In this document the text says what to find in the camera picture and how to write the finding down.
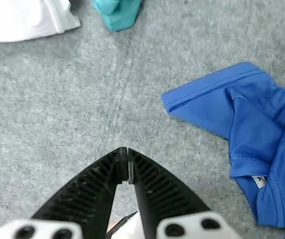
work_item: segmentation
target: carpet floor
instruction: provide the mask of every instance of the carpet floor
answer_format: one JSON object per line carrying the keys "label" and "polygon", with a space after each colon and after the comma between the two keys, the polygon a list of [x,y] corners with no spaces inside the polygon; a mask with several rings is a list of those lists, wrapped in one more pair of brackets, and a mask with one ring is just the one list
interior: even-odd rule
{"label": "carpet floor", "polygon": [[[84,167],[119,146],[185,182],[243,238],[256,226],[229,178],[228,142],[170,117],[160,95],[242,61],[285,87],[285,0],[145,0],[135,26],[110,33],[89,1],[82,27],[0,44],[0,226],[30,217]],[[111,220],[138,208],[121,185]]]}

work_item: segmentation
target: blue shirt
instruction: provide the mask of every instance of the blue shirt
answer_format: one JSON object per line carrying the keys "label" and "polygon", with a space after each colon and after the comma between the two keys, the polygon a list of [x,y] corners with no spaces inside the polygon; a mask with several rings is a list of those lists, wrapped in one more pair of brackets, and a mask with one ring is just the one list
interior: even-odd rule
{"label": "blue shirt", "polygon": [[161,98],[169,114],[229,140],[230,176],[258,224],[285,228],[285,88],[245,62]]}

